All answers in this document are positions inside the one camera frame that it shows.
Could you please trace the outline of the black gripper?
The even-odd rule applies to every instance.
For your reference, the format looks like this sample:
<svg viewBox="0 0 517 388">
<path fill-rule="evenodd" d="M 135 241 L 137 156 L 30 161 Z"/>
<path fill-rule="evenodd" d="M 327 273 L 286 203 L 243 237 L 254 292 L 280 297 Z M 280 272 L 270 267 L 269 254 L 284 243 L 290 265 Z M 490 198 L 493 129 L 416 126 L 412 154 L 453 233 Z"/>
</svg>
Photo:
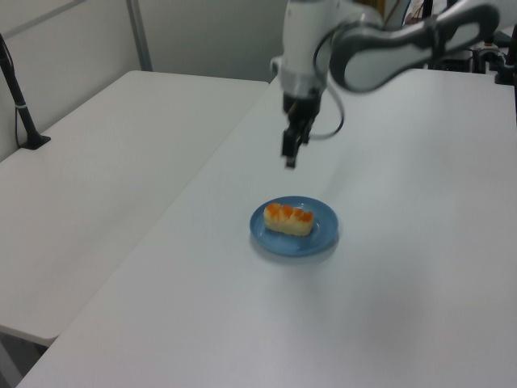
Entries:
<svg viewBox="0 0 517 388">
<path fill-rule="evenodd" d="M 296 159 L 300 144 L 308 144 L 313 123 L 320 112 L 322 97 L 298 98 L 284 92 L 283 110 L 287 115 L 288 124 L 282 140 L 282 156 L 285 166 L 296 168 Z"/>
</svg>

